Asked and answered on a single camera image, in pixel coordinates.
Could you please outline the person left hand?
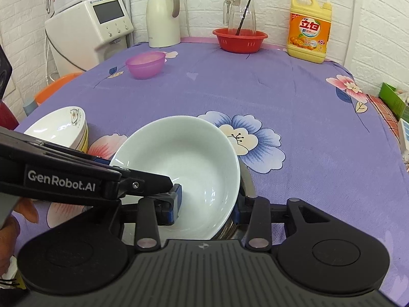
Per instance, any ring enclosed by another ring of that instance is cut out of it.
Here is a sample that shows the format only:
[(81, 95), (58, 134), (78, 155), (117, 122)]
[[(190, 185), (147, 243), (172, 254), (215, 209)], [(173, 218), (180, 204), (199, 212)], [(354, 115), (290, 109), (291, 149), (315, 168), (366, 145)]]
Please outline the person left hand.
[[(23, 215), (31, 223), (39, 223), (39, 215), (31, 199), (21, 198), (14, 208), (14, 211)], [(15, 249), (15, 243), (20, 232), (18, 221), (10, 215), (5, 221), (0, 235), (0, 274), (8, 271), (10, 258)]]

